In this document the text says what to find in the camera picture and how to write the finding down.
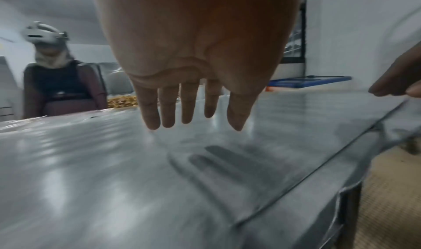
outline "tiled floor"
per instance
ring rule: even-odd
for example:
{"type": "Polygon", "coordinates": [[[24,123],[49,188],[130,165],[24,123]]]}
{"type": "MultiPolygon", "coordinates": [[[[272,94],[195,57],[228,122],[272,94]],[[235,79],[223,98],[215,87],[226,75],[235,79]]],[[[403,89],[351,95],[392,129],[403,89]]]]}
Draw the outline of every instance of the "tiled floor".
{"type": "Polygon", "coordinates": [[[421,249],[421,155],[378,156],[361,202],[356,249],[421,249]]]}

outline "metal table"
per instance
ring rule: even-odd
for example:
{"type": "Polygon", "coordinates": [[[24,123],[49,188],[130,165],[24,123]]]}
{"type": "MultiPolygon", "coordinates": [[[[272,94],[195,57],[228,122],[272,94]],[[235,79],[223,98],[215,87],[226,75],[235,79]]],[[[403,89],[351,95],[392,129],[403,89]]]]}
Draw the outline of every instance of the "metal table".
{"type": "Polygon", "coordinates": [[[351,248],[360,185],[403,98],[263,93],[242,132],[196,103],[0,123],[3,249],[351,248]]]}

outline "wrinkled skin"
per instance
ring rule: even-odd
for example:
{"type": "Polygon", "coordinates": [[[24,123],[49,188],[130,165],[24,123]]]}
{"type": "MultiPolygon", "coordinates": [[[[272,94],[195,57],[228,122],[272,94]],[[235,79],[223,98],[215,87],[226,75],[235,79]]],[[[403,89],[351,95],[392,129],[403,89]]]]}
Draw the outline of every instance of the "wrinkled skin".
{"type": "Polygon", "coordinates": [[[300,0],[96,0],[106,37],[129,75],[149,129],[192,120],[199,80],[206,78],[205,116],[221,87],[231,91],[227,117],[241,130],[273,75],[300,0]]]}
{"type": "Polygon", "coordinates": [[[376,96],[421,97],[421,43],[397,58],[369,92],[376,96]]]}

